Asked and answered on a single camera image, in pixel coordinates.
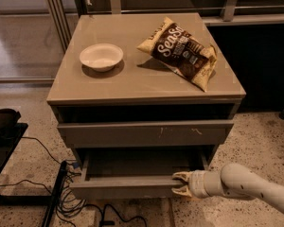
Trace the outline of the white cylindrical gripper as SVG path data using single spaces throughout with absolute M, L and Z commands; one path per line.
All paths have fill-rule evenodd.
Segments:
M 176 195 L 191 198 L 193 194 L 199 199 L 204 199 L 223 194 L 219 172 L 205 170 L 181 171 L 173 173 L 172 179 L 188 183 L 188 186 L 172 188 L 171 191 Z

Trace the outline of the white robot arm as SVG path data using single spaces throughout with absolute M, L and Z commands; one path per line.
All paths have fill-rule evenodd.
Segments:
M 180 196 L 197 199 L 216 196 L 236 200 L 257 198 L 284 214 L 284 186 L 271 183 L 240 164 L 227 164 L 220 171 L 176 172 L 172 178 L 185 183 L 180 188 L 172 189 L 174 194 Z

